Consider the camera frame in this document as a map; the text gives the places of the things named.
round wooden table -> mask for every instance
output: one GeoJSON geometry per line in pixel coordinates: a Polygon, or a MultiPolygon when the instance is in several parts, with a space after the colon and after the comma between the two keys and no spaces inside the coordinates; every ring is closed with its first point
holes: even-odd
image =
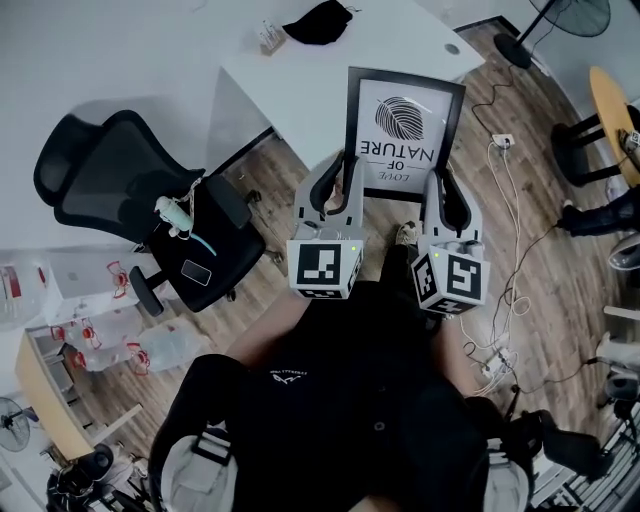
{"type": "Polygon", "coordinates": [[[597,114],[574,126],[557,124],[551,132],[553,154],[562,174],[575,186],[602,180],[617,174],[623,175],[630,187],[640,184],[638,172],[620,147],[618,130],[631,132],[633,123],[629,114],[629,101],[620,86],[602,69],[592,67],[590,71],[591,93],[597,114]],[[582,135],[587,130],[601,126],[598,130],[582,135]],[[584,147],[606,137],[617,164],[590,171],[584,147]]]}

black t-shirt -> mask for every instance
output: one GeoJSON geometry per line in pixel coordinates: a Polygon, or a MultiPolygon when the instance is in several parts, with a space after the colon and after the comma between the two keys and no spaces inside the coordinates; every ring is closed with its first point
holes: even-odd
{"type": "Polygon", "coordinates": [[[369,494],[403,510],[481,510],[486,440],[432,366],[415,304],[378,283],[314,301],[262,368],[194,361],[150,460],[225,420],[234,512],[348,511],[369,494]]]}

framed poster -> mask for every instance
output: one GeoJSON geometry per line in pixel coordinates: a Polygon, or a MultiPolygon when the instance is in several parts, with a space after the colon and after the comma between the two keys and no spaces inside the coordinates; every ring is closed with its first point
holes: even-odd
{"type": "Polygon", "coordinates": [[[449,160],[464,93],[433,78],[349,68],[345,161],[370,164],[365,195],[422,202],[428,171],[449,160]]]}

sneaker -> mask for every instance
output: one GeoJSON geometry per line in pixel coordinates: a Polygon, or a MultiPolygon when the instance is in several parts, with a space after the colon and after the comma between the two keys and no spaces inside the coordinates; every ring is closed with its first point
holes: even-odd
{"type": "Polygon", "coordinates": [[[420,232],[413,221],[405,222],[396,234],[396,245],[416,245],[420,232]]]}

chair wheel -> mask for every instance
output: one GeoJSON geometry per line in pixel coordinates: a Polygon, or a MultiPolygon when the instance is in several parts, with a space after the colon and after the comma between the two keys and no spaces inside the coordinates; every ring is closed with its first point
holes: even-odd
{"type": "Polygon", "coordinates": [[[247,194],[246,201],[247,203],[259,203],[262,201],[262,194],[257,190],[252,190],[247,194]]]}

